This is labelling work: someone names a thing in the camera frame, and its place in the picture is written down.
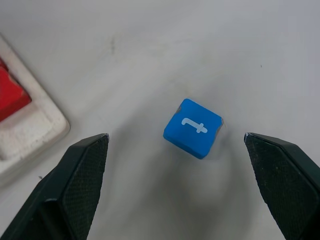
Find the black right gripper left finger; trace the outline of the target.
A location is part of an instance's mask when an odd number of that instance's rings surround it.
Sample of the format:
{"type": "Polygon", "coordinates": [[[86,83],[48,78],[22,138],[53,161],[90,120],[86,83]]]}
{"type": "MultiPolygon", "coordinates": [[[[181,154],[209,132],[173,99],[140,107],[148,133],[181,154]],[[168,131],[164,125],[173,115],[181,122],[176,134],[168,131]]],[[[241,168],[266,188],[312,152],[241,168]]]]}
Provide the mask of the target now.
{"type": "Polygon", "coordinates": [[[71,145],[33,189],[0,240],[87,240],[101,196],[109,136],[71,145]]]}

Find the red letter o block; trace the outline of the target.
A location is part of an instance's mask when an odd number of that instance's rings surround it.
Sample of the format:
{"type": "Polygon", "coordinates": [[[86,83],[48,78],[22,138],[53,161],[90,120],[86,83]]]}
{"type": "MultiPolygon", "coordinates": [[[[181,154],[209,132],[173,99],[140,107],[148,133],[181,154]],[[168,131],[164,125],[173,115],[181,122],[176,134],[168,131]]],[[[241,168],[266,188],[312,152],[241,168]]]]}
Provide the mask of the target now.
{"type": "Polygon", "coordinates": [[[10,74],[0,58],[0,122],[32,102],[25,89],[10,74]]]}

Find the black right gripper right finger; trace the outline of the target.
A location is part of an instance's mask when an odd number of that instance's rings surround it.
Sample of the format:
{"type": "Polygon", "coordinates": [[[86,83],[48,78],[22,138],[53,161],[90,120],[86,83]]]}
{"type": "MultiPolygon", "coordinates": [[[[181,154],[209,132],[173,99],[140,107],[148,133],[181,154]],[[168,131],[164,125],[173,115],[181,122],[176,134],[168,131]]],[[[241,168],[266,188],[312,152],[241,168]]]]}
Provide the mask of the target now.
{"type": "Polygon", "coordinates": [[[320,240],[320,167],[296,144],[244,136],[260,194],[286,240],[320,240]]]}

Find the blue letter t block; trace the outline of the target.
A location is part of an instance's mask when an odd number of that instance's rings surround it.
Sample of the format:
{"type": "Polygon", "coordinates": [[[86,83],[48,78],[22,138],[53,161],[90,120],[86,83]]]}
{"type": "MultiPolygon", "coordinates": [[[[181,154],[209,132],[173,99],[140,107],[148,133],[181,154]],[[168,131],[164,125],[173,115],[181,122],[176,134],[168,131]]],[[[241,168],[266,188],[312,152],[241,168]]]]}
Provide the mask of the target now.
{"type": "Polygon", "coordinates": [[[164,129],[163,137],[197,159],[208,155],[224,120],[186,98],[164,129]]]}

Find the wooden letter tray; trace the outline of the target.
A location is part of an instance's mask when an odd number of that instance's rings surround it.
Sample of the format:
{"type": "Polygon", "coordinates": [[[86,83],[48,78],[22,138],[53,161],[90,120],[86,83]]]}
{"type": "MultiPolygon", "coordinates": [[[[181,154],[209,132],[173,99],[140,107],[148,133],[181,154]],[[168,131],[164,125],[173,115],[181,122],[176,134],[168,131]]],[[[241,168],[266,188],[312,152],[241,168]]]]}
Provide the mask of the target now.
{"type": "Polygon", "coordinates": [[[70,130],[65,115],[0,33],[0,59],[31,103],[0,121],[0,188],[19,178],[28,164],[70,130]]]}

